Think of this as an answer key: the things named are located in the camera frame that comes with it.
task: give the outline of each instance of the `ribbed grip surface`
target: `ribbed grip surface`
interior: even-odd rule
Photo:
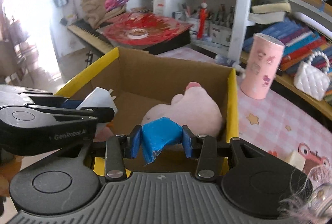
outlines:
[[[286,224],[295,222],[291,219],[263,220],[247,216],[231,206],[215,184],[199,182],[193,179],[190,173],[133,173],[125,181],[106,184],[99,196],[79,211],[54,217],[33,216],[20,212],[9,222],[9,224],[81,223]]]

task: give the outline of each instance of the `cardboard box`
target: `cardboard box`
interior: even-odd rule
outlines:
[[[129,134],[146,112],[160,103],[170,103],[196,81],[218,104],[226,126],[220,139],[238,136],[237,88],[235,70],[216,64],[160,58],[147,52],[114,48],[77,76],[56,95],[83,100],[95,87],[113,89],[118,113],[113,120],[115,134]],[[136,159],[125,159],[131,171],[195,172],[197,161],[186,159],[184,152],[164,150],[155,162],[146,165],[142,151]]]
[[[210,25],[210,37],[212,37],[212,42],[222,44],[224,46],[229,46],[231,36],[231,28],[215,24]]]

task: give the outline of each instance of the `piano keyboard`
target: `piano keyboard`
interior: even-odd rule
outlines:
[[[77,21],[68,26],[67,29],[103,54],[114,48],[111,43],[102,40],[99,33],[89,29],[85,22]]]

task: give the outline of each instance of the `white container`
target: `white container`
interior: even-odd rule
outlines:
[[[232,36],[231,28],[227,28],[216,24],[210,24],[210,37],[212,37],[212,42],[229,47],[231,36]]]
[[[200,20],[199,19],[187,18],[186,22],[189,23],[189,24],[193,24],[193,26],[190,28],[190,31],[193,31],[193,32],[196,32],[196,33],[198,32],[198,30],[200,28]],[[210,22],[205,21],[203,34],[208,34],[209,33],[209,27],[210,27]]]
[[[164,16],[164,0],[153,0],[153,14]]]
[[[114,110],[114,115],[117,113],[117,107],[114,104],[111,94],[109,91],[96,87],[90,95],[88,95],[85,100],[76,108],[79,110],[80,108],[112,108]],[[104,127],[106,127],[107,123],[99,123],[97,124],[96,133],[101,131]]]

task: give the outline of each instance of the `pink plush toy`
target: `pink plush toy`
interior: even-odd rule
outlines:
[[[197,82],[189,83],[185,94],[175,95],[170,105],[159,104],[150,109],[141,125],[162,117],[168,117],[180,126],[187,125],[194,135],[217,137],[222,125],[217,103]]]

